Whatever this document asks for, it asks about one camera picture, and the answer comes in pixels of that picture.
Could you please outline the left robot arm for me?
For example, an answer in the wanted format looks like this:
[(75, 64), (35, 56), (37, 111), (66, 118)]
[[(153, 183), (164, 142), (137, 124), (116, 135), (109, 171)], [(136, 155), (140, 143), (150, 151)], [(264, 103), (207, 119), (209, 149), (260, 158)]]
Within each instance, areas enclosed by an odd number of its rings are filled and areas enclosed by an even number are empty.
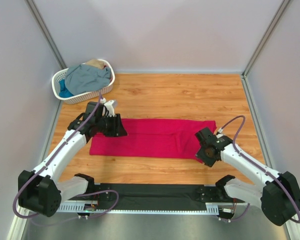
[(127, 136), (121, 115), (115, 112), (116, 106), (116, 100), (90, 101), (85, 112), (69, 124), (62, 140), (48, 157), (32, 171), (20, 173), (18, 192), (12, 204), (16, 216), (24, 218), (17, 211), (17, 206), (20, 206), (32, 211), (34, 216), (51, 217), (67, 200), (98, 194), (91, 176), (77, 173), (64, 182), (59, 182), (59, 178), (77, 152), (96, 134), (101, 133), (105, 137)]

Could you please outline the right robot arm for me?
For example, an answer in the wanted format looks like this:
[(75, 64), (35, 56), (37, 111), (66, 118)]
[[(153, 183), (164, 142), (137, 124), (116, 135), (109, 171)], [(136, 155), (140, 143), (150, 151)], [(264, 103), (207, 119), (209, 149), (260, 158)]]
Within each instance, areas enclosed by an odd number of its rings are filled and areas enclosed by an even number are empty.
[(286, 171), (280, 173), (243, 151), (228, 136), (203, 128), (195, 134), (199, 142), (196, 157), (206, 166), (212, 167), (222, 161), (240, 171), (251, 180), (251, 184), (227, 175), (216, 186), (227, 197), (244, 201), (258, 207), (268, 220), (277, 226), (297, 216), (300, 223), (300, 187), (296, 177)]

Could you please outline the red t shirt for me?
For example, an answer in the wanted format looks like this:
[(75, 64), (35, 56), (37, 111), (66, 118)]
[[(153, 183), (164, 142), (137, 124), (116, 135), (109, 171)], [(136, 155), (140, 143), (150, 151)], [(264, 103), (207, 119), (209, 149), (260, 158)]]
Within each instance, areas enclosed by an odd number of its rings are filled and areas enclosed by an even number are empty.
[(195, 134), (204, 128), (212, 132), (217, 128), (214, 120), (124, 118), (122, 123), (127, 136), (97, 134), (92, 138), (89, 154), (196, 160), (200, 144)]

